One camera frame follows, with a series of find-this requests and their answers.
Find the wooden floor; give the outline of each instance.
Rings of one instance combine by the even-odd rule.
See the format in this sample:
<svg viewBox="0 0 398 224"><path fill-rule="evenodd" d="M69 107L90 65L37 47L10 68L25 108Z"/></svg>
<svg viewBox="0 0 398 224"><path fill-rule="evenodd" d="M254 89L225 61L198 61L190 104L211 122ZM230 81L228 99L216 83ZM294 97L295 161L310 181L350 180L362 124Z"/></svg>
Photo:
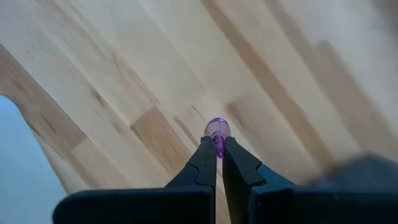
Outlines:
<svg viewBox="0 0 398 224"><path fill-rule="evenodd" d="M164 186L217 116L303 184L367 152L398 160L396 10L395 0L1 0L0 95L68 193ZM228 223L218 184L217 222Z"/></svg>

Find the black object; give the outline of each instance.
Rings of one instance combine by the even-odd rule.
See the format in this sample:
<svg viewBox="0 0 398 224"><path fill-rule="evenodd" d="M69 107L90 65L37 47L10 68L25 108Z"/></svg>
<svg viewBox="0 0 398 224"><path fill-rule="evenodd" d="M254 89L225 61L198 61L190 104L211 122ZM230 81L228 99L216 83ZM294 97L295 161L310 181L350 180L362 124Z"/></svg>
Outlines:
<svg viewBox="0 0 398 224"><path fill-rule="evenodd" d="M223 179L232 223L398 222L397 189L300 187L262 164L235 138L228 137L225 148ZM53 221L214 223L215 186L215 144L203 137L186 166L164 188L79 192L57 205Z"/></svg>

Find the translucent purple bead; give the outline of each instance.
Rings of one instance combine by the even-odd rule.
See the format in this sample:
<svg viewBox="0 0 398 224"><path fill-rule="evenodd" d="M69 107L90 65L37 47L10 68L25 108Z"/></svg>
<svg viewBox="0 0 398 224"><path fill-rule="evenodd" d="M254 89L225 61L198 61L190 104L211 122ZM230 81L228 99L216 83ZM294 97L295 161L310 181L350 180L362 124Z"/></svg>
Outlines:
<svg viewBox="0 0 398 224"><path fill-rule="evenodd" d="M219 158L224 155L225 139L230 135L229 125L223 118L212 119L205 129L205 136L211 137L216 144L216 154Z"/></svg>

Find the hardwood floor plank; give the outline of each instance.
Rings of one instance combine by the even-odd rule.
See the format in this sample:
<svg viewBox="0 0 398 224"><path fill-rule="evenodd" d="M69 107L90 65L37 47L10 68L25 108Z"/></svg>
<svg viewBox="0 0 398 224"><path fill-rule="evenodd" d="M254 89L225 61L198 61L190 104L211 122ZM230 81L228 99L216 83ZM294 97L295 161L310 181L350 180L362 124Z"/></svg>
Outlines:
<svg viewBox="0 0 398 224"><path fill-rule="evenodd" d="M67 194L73 194L81 190L90 189L89 184L87 184L82 178L82 170L74 169L65 158L62 158L57 150L51 148L44 139L34 132L34 136L40 144L46 158L49 160L52 169L54 170L57 177L65 189Z"/></svg>
<svg viewBox="0 0 398 224"><path fill-rule="evenodd" d="M148 111L130 129L158 158L171 177L178 174L188 162L188 149L157 108Z"/></svg>
<svg viewBox="0 0 398 224"><path fill-rule="evenodd" d="M72 150L72 155L87 170L100 189L131 188L126 177L116 168L113 161L101 152L90 139L85 139Z"/></svg>
<svg viewBox="0 0 398 224"><path fill-rule="evenodd" d="M168 179L164 168L136 137L120 133L121 119L99 98L78 68L32 20L28 4L6 2L0 41L57 102L76 125L112 160L134 187L160 187Z"/></svg>
<svg viewBox="0 0 398 224"><path fill-rule="evenodd" d="M321 167L271 100L257 103L266 99L266 96L251 91L236 100L229 106L234 122L255 147L263 163L280 175L298 184L320 176Z"/></svg>
<svg viewBox="0 0 398 224"><path fill-rule="evenodd" d="M139 1L70 1L170 111L205 89Z"/></svg>
<svg viewBox="0 0 398 224"><path fill-rule="evenodd" d="M39 0L35 9L41 27L126 126L157 103L134 71L70 4Z"/></svg>

